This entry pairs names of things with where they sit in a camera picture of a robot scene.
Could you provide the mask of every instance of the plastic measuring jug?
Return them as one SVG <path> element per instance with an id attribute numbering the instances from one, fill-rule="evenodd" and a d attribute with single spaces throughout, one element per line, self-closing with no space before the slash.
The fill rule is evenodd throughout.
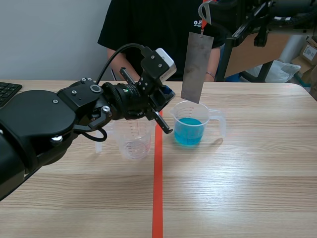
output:
<path id="1" fill-rule="evenodd" d="M 138 120 L 116 120 L 107 131 L 114 135 L 122 155 L 128 159 L 142 159 L 151 148 L 151 134 L 156 122 L 146 118 Z M 101 152 L 101 144 L 96 144 Z"/>
<path id="2" fill-rule="evenodd" d="M 198 144 L 210 120 L 218 120 L 220 135 L 226 135 L 226 119 L 222 112 L 189 101 L 178 103 L 170 113 L 174 116 L 175 139 L 184 145 Z"/>

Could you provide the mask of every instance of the keyboard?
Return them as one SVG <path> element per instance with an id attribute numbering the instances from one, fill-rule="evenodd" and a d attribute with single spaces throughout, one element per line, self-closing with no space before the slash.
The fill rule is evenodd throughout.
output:
<path id="1" fill-rule="evenodd" d="M 2 108 L 20 89 L 22 85 L 0 82 L 0 108 Z"/>

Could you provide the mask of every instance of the metal plate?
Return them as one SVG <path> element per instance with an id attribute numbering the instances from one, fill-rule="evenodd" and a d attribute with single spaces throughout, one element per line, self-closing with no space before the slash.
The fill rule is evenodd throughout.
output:
<path id="1" fill-rule="evenodd" d="M 213 37 L 189 33 L 181 98 L 199 103 Z"/>

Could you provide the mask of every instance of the blue liquid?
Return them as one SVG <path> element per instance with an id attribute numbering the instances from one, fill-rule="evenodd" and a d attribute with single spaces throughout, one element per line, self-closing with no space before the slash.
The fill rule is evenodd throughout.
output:
<path id="1" fill-rule="evenodd" d="M 204 126 L 202 123 L 194 118 L 182 118 L 180 119 L 183 125 L 178 121 L 175 124 L 175 139 L 183 145 L 196 145 L 198 144 L 204 134 Z"/>

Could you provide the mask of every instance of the black t-shirt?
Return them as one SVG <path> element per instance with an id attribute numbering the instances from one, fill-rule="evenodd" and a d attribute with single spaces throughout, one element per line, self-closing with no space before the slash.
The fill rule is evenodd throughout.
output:
<path id="1" fill-rule="evenodd" d="M 203 0 L 112 0 L 98 43 L 112 50 L 138 43 L 151 50 L 163 48 L 175 61 L 174 80 L 182 80 L 189 32 L 200 33 L 198 8 Z M 224 44 L 225 36 L 207 25 L 204 35 L 214 37 L 213 48 Z M 127 60 L 139 75 L 143 56 L 139 49 L 127 49 Z"/>

